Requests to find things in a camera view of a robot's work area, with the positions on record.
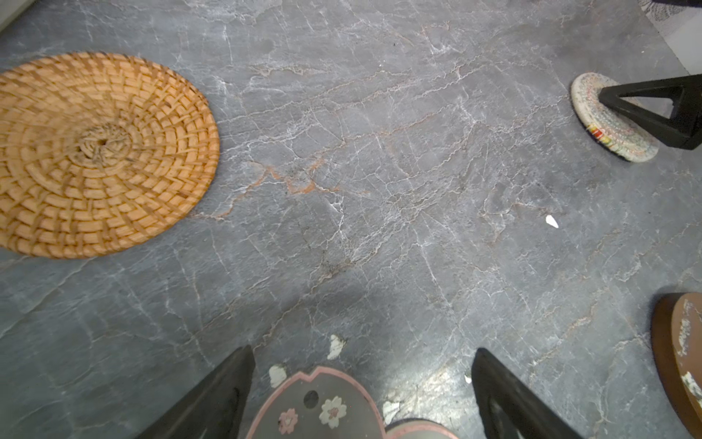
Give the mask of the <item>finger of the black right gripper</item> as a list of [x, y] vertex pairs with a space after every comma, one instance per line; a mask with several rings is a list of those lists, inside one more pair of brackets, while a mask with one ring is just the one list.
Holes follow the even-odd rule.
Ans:
[[699, 74], [608, 86], [598, 98], [664, 146], [681, 150], [701, 146]]

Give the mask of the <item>pink cherry blossom coaster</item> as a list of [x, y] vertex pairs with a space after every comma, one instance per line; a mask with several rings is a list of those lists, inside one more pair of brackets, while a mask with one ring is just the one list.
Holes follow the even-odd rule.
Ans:
[[455, 438], [427, 420], [387, 428], [369, 392], [349, 375], [318, 367], [283, 382], [257, 413], [249, 438]]

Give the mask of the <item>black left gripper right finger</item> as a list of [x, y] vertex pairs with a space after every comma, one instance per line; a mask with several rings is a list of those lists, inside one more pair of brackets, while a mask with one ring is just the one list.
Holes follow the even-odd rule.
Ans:
[[487, 438], [580, 437], [488, 349], [477, 349], [471, 373]]

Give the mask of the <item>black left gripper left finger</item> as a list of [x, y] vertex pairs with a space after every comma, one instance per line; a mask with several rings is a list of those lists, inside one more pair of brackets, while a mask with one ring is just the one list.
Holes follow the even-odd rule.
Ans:
[[252, 387], [250, 346], [236, 349], [140, 438], [236, 438]]

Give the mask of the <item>glossy amber round coaster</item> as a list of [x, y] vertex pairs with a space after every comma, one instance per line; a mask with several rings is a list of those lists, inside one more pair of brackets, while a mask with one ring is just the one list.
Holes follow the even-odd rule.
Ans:
[[663, 294], [651, 319], [654, 363], [676, 415], [701, 437], [701, 294]]

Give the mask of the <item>white woven rope coaster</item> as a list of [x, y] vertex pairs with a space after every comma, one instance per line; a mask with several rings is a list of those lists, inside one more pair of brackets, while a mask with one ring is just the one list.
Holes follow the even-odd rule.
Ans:
[[658, 153], [659, 142], [630, 119], [618, 115], [599, 100], [600, 91], [618, 85], [595, 72], [574, 79], [570, 98], [577, 117], [590, 135], [612, 153], [632, 163], [645, 163]]

